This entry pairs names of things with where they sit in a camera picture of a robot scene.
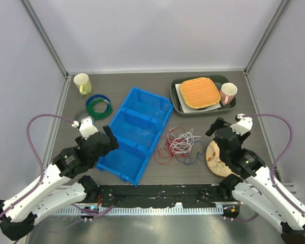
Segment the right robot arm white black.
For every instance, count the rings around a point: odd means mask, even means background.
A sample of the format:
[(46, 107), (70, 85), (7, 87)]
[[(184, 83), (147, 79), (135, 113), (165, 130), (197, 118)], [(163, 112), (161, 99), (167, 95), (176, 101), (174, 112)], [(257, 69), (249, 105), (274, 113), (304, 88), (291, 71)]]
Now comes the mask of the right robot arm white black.
[(246, 204), (277, 229), (284, 243), (305, 243), (305, 205), (276, 179), (274, 168), (242, 147), (252, 118), (237, 114), (236, 123), (230, 124), (218, 117), (205, 133), (214, 137), (220, 160), (232, 172), (220, 182), (220, 196)]

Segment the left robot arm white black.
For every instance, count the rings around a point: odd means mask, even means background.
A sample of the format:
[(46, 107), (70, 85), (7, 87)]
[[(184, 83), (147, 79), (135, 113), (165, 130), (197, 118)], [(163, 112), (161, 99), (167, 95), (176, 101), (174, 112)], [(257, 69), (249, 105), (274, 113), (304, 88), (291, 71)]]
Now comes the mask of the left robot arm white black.
[(103, 130), (88, 138), (77, 137), (77, 146), (61, 150), (43, 176), (16, 196), (0, 200), (0, 229), (9, 240), (28, 235), (47, 216), (66, 205), (97, 199), (99, 186), (85, 173), (96, 166), (100, 157), (119, 147), (110, 127), (104, 126)]

